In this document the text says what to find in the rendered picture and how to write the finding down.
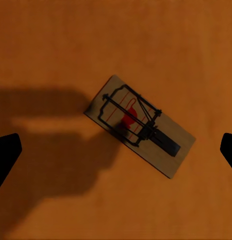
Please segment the mousetrap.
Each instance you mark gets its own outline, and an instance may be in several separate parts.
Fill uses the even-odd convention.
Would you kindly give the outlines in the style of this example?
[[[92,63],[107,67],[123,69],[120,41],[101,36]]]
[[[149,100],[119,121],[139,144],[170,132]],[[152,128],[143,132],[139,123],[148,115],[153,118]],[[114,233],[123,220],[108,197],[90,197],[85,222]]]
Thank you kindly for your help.
[[[196,138],[114,75],[84,115],[170,180]]]

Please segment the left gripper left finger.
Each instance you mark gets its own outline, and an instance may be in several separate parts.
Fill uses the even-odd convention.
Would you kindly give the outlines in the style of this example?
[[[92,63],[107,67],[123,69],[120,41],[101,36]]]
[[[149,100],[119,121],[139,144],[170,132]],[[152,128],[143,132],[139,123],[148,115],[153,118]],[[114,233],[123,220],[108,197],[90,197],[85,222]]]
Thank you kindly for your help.
[[[0,137],[0,187],[22,153],[19,134]]]

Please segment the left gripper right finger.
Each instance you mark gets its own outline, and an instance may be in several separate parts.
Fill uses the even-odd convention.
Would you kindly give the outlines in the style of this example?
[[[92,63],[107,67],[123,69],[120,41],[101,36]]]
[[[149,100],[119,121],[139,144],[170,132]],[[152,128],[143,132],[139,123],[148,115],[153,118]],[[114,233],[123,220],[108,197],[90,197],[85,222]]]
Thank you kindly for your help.
[[[225,133],[223,135],[221,145],[220,145],[220,151],[232,167],[232,134],[231,133]]]

